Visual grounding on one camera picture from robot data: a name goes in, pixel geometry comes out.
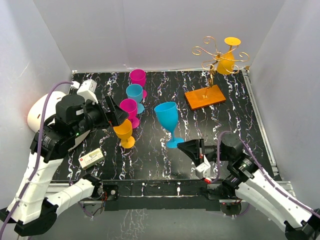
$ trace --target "black marble table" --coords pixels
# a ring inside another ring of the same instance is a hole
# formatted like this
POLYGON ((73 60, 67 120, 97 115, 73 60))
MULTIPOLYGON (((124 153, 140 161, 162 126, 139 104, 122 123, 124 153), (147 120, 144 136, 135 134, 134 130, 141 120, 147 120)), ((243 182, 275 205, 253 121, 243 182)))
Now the black marble table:
MULTIPOLYGON (((154 108, 164 102, 174 101, 178 106, 179 124, 177 137, 186 141, 204 138, 207 145, 217 143, 222 131, 233 131, 244 139, 273 177, 271 164, 259 129, 249 93, 241 72, 232 75, 216 75, 215 84, 222 90, 226 101, 192 111, 184 93, 204 87, 210 75, 205 71, 148 72, 145 90, 147 97, 141 102, 145 111, 137 117, 140 126, 133 130, 135 146, 124 149, 112 127, 92 131, 75 150, 71 151, 55 173, 55 182, 78 180, 91 173, 103 180, 190 180, 197 179, 195 165, 180 150, 169 149, 166 142, 170 135, 159 124, 154 108), (79 157, 101 148, 105 160, 87 170, 79 164, 79 157)), ((130 84, 129 72, 79 73, 73 81, 93 79, 97 82, 95 94, 106 106, 103 95, 112 94, 119 104, 126 99, 130 84)), ((220 178, 229 175, 226 162, 222 162, 220 178)))

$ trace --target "blue wine glass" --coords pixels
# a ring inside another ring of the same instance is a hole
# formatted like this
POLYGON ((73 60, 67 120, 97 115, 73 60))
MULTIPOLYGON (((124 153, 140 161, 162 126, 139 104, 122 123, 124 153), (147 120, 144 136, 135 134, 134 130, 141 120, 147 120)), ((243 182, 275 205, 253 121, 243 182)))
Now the blue wine glass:
POLYGON ((171 133, 171 139, 166 143, 170 149, 177 147, 177 144, 183 143, 183 138, 175 137, 175 128, 178 124, 178 109, 174 101, 161 103, 154 108, 159 123, 171 133))
POLYGON ((131 84, 126 88, 125 92, 128 96, 128 99, 133 99, 136 101, 138 104, 138 114, 141 114, 145 110, 145 107, 140 103, 144 94, 142 86, 139 84, 131 84))

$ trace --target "white box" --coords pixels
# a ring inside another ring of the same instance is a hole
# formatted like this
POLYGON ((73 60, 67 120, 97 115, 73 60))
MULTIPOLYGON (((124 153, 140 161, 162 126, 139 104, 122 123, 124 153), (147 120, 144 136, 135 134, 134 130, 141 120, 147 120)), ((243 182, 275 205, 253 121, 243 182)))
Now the white box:
POLYGON ((82 169, 88 169, 91 166, 99 163, 104 159, 104 155, 100 148, 97 148, 96 150, 93 150, 89 152, 88 154, 82 156, 79 158, 79 163, 82 167, 82 169))

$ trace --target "magenta cup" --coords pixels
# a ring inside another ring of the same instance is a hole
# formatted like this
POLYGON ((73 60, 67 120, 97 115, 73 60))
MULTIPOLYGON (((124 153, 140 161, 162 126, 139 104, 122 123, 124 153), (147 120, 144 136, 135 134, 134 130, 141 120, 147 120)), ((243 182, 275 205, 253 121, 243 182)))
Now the magenta cup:
MULTIPOLYGON (((135 69, 132 72, 130 72, 130 79, 132 84, 139 84, 141 87, 144 87, 147 81, 146 72, 142 69, 135 69)), ((146 96, 147 91, 143 90, 142 98, 144 99, 146 96)))
POLYGON ((138 104, 135 100, 127 98, 120 102, 119 107, 123 110, 126 111, 129 114, 128 119, 132 123, 132 128, 135 129, 139 126, 140 121, 136 117, 138 113, 138 104))

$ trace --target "wine glass base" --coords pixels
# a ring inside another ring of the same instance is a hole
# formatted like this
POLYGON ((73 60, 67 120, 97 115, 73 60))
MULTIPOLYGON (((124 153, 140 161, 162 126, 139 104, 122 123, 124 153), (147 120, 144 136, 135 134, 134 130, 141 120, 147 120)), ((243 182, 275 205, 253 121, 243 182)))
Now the wine glass base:
POLYGON ((142 98, 143 98, 143 99, 146 98, 147 95, 148 95, 148 94, 147 94, 147 91, 146 91, 146 90, 143 90, 142 98))
POLYGON ((138 114, 142 114, 144 110, 145 107, 141 103, 138 103, 138 114))
POLYGON ((122 139, 121 140, 121 146, 124 149, 130 149, 132 148, 136 143, 136 140, 134 139, 133 136, 129 137, 128 139, 122 139))
POLYGON ((177 144, 179 143, 184 143, 185 140, 183 138, 180 138, 180 137, 176 137, 173 139, 170 139, 167 143, 166 143, 166 146, 169 148, 169 149, 175 149, 177 148, 177 144))
POLYGON ((137 117, 134 117, 132 119, 129 119, 132 123, 132 128, 136 129, 140 125, 140 120, 137 117))

